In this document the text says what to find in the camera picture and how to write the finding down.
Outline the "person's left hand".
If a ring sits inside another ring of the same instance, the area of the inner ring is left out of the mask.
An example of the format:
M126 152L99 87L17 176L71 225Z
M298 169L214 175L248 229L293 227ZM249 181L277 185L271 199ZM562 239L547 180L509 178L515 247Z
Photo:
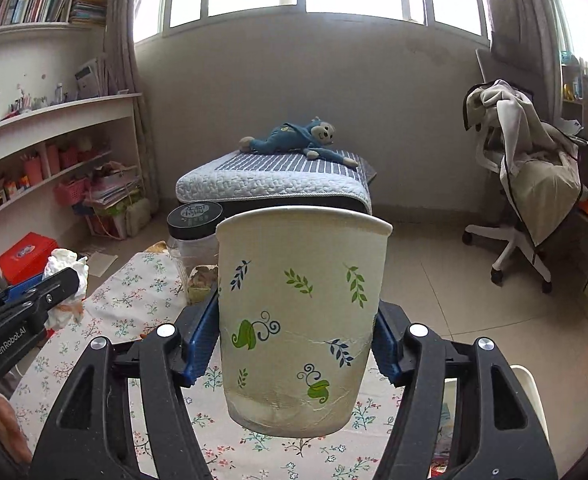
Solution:
M17 463L30 464L32 452L8 399L0 393L0 443Z

